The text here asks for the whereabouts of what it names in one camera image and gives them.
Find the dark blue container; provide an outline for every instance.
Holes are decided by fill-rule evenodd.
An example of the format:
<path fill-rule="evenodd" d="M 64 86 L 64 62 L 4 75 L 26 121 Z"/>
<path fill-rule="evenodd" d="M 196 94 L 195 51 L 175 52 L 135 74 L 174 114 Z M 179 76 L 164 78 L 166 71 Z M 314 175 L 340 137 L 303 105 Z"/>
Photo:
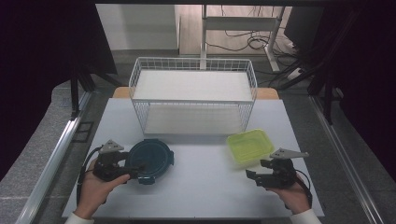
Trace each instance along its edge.
<path fill-rule="evenodd" d="M 170 164 L 174 164 L 174 152 L 158 139 L 145 139 L 129 152 L 125 167 L 144 166 L 144 171 L 138 174 L 139 184 L 152 185 L 155 178 L 163 175 Z"/>

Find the wire basket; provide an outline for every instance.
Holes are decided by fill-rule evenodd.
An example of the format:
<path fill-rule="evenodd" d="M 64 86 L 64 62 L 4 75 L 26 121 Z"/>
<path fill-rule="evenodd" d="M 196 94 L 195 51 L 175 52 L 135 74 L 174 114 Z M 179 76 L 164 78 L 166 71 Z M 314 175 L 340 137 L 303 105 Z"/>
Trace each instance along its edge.
<path fill-rule="evenodd" d="M 248 125 L 257 82 L 250 60 L 138 58 L 129 90 L 143 133 L 233 134 Z"/>

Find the white wall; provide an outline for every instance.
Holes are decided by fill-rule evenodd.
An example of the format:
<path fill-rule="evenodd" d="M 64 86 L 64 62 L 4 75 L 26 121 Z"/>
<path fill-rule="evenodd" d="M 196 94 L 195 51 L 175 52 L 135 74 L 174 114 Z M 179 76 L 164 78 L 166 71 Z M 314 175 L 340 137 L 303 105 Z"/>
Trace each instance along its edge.
<path fill-rule="evenodd" d="M 173 5 L 97 4 L 110 49 L 177 49 Z"/>

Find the human hand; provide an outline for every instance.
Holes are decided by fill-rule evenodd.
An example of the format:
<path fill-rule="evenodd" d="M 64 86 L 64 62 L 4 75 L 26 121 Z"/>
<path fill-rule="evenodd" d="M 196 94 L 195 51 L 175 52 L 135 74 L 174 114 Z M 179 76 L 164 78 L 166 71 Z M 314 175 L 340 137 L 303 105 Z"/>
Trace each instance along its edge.
<path fill-rule="evenodd" d="M 288 189 L 267 189 L 279 195 L 279 198 L 285 203 L 285 205 L 296 215 L 305 212 L 310 209 L 308 199 L 304 189 L 295 182 Z"/>
<path fill-rule="evenodd" d="M 76 216 L 84 219 L 91 219 L 98 207 L 105 202 L 108 194 L 130 178 L 129 175 L 122 175 L 110 182 L 105 182 L 93 174 L 95 162 L 96 159 L 91 162 L 89 172 L 85 173 L 78 207 L 74 212 Z"/>

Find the sleeve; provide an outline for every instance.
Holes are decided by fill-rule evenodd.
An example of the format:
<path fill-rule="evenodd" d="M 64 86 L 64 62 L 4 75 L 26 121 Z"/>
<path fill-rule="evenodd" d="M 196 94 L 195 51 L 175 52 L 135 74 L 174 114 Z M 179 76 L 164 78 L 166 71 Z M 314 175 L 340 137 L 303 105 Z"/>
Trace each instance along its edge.
<path fill-rule="evenodd" d="M 64 224 L 93 224 L 93 219 L 87 220 L 72 213 Z"/>
<path fill-rule="evenodd" d="M 314 210 L 309 209 L 303 213 L 293 215 L 290 217 L 291 223 L 293 224 L 320 224 L 317 215 Z"/>

